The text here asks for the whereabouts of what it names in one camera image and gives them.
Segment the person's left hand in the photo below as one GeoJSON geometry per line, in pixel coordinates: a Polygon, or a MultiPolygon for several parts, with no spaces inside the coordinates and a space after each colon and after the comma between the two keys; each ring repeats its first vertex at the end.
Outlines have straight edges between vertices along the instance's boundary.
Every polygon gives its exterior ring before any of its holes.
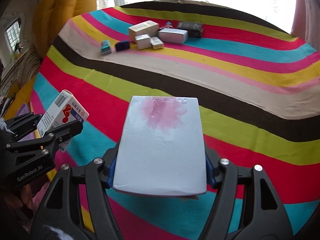
{"type": "Polygon", "coordinates": [[[33,219],[49,185],[49,181],[36,181],[21,189],[3,189],[1,195],[15,217],[21,221],[29,221],[33,219]]]}

